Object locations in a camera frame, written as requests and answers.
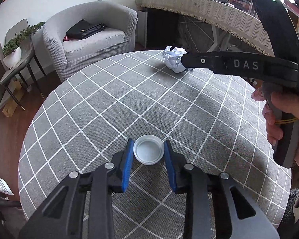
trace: metal screw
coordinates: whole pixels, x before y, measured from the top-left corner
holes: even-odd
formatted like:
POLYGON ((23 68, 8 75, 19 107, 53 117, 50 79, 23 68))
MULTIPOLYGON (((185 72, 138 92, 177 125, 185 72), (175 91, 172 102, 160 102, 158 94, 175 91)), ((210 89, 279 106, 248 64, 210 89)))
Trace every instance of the metal screw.
POLYGON ((224 180, 227 180, 227 179, 229 179, 229 174, 227 172, 222 172, 220 174, 220 177, 224 180))
POLYGON ((194 166, 192 164, 185 164, 184 167, 185 167, 186 170, 194 169, 194 166))
POLYGON ((76 171, 73 171, 73 172, 70 172, 70 173, 69 173, 69 176, 70 176, 70 178, 76 178, 76 177, 79 176, 79 173, 76 172, 76 171))
POLYGON ((105 163, 104 167, 106 169, 113 169, 114 168, 114 163, 112 163, 112 162, 105 163))

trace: gray armchair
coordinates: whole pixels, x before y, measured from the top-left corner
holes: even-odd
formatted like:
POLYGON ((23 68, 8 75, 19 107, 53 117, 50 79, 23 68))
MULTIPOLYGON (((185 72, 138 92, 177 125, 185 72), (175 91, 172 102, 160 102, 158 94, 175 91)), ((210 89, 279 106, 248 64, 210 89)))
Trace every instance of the gray armchair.
POLYGON ((48 19, 43 40, 61 81, 97 61, 134 51, 136 23, 136 11, 106 1, 79 4, 48 19), (107 28, 83 40, 63 42, 66 31, 82 19, 107 28))

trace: beige tablecloth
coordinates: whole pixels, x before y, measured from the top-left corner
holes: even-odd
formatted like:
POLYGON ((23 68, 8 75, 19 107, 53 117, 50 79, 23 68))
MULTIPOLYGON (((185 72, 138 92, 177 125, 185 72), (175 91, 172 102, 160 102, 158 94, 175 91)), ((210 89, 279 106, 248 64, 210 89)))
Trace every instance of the beige tablecloth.
POLYGON ((239 9, 213 0, 136 0, 141 7, 162 9, 210 23, 274 56, 267 32, 260 20, 239 9))

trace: black handbag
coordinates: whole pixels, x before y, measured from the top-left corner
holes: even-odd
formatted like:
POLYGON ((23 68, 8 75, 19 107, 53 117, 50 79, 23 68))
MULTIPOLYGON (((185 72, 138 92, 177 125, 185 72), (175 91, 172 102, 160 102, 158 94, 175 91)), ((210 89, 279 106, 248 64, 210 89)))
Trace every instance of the black handbag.
POLYGON ((85 39, 94 35, 95 33, 104 31, 105 28, 106 25, 103 23, 93 25, 82 19, 77 24, 72 26, 67 31, 66 35, 68 38, 85 39))

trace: red cloth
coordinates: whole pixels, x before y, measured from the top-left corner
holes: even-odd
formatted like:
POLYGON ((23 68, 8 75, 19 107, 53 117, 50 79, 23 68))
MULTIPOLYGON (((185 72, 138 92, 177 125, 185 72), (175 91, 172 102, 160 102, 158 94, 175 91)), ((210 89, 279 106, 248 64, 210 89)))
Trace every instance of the red cloth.
POLYGON ((64 39, 63 39, 63 42, 64 42, 64 41, 69 41, 69 40, 74 40, 74 39, 75 39, 75 38, 69 38, 68 36, 65 36, 64 39))

